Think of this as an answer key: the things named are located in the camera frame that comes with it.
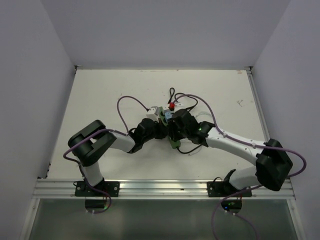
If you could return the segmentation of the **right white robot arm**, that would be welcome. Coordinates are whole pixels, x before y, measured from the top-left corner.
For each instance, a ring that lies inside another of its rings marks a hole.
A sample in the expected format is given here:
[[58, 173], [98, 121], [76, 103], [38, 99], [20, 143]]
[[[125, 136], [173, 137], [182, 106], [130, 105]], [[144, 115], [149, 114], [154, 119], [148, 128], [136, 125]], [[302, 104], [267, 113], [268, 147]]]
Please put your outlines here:
[[208, 121], [197, 122], [185, 109], [173, 113], [167, 122], [173, 141], [188, 139], [195, 145], [223, 150], [251, 163], [250, 167], [230, 170], [222, 182], [213, 185], [213, 189], [222, 196], [232, 197], [243, 189], [259, 185], [277, 192], [293, 167], [277, 140], [250, 141], [246, 145], [246, 138], [219, 131], [214, 123]]

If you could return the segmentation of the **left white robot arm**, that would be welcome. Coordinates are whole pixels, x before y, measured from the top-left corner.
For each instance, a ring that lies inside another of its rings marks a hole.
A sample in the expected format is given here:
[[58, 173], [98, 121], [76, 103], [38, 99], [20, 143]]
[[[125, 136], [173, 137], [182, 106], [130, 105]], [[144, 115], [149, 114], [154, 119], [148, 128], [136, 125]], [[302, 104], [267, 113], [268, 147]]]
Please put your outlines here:
[[[96, 197], [104, 190], [104, 177], [98, 161], [108, 149], [133, 154], [141, 150], [146, 142], [162, 140], [167, 135], [168, 130], [163, 123], [149, 118], [144, 118], [128, 133], [108, 129], [102, 121], [95, 120], [68, 140], [69, 150], [63, 157], [79, 165], [82, 176], [87, 180], [87, 192]], [[68, 158], [69, 153], [76, 159]]]

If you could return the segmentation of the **green power strip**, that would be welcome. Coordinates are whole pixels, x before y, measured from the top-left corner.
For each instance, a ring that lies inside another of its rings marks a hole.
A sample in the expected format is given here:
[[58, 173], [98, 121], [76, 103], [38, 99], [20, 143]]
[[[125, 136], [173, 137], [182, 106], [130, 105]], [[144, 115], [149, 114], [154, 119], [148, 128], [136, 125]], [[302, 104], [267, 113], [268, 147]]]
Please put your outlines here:
[[[170, 129], [170, 126], [169, 126], [169, 120], [166, 120], [165, 119], [165, 113], [166, 112], [172, 112], [172, 115], [173, 113], [175, 112], [174, 110], [169, 110], [168, 107], [163, 107], [163, 117], [160, 119], [160, 121], [162, 122], [162, 124], [166, 127], [166, 129], [169, 131]], [[181, 146], [181, 142], [178, 140], [178, 141], [174, 141], [172, 140], [172, 138], [168, 135], [168, 140], [169, 140], [169, 143], [171, 145], [171, 148], [172, 149], [177, 149]]]

